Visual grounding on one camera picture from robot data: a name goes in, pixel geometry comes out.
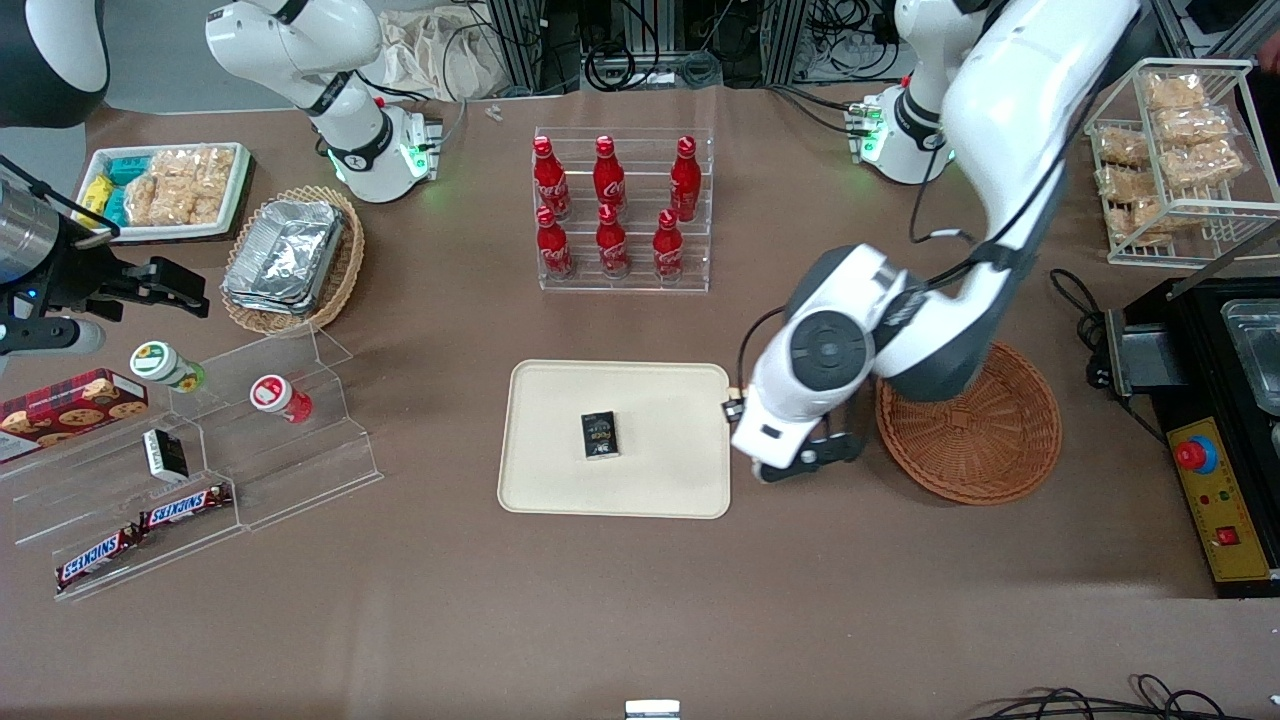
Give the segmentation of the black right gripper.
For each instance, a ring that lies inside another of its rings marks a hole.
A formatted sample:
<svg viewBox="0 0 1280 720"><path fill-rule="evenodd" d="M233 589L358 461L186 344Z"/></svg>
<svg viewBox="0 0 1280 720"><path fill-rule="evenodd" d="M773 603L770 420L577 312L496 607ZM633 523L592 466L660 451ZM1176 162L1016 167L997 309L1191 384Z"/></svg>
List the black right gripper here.
<svg viewBox="0 0 1280 720"><path fill-rule="evenodd" d="M59 240L55 249L55 309L90 314L106 322L119 322L124 306L108 292L106 284L123 275L138 287L125 293L125 301L180 309L192 316L205 319L210 314L210 301L205 295L205 278L166 258L150 258L125 269L110 249L110 238Z"/></svg>

